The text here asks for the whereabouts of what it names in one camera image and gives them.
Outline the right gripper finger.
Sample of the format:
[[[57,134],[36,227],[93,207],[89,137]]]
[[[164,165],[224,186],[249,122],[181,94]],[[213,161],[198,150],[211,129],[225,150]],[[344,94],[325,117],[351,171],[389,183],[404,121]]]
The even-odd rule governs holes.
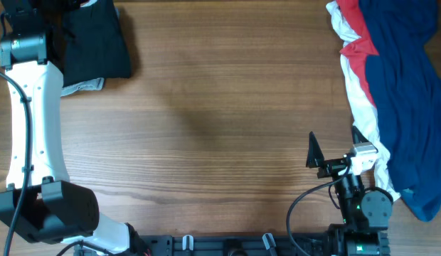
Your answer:
[[[323,166],[324,161],[324,155],[319,146],[315,133],[310,132],[306,167],[310,169],[319,168]]]
[[[364,135],[360,132],[357,126],[352,126],[351,128],[351,136],[354,144],[367,143],[368,140]]]

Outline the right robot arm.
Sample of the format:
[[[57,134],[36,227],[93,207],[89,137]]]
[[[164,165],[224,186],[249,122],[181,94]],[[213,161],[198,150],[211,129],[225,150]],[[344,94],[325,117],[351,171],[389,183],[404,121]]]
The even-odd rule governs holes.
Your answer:
[[[343,157],[325,159],[314,132],[309,133],[306,167],[317,168],[318,178],[331,178],[342,224],[331,224],[324,234],[324,255],[389,255],[388,229],[393,197],[379,187],[366,188],[361,179],[373,169],[377,148],[358,130],[351,129],[353,146]]]

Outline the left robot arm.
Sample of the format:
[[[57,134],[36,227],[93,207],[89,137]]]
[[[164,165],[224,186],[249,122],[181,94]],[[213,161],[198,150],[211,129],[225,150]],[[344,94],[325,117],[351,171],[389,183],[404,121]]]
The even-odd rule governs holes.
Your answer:
[[[12,159],[0,221],[29,243],[87,247],[99,255],[147,255],[136,230],[101,214],[95,194],[70,181],[62,151],[63,74],[49,56],[39,4],[4,1],[11,32],[0,41],[0,77],[12,110]]]

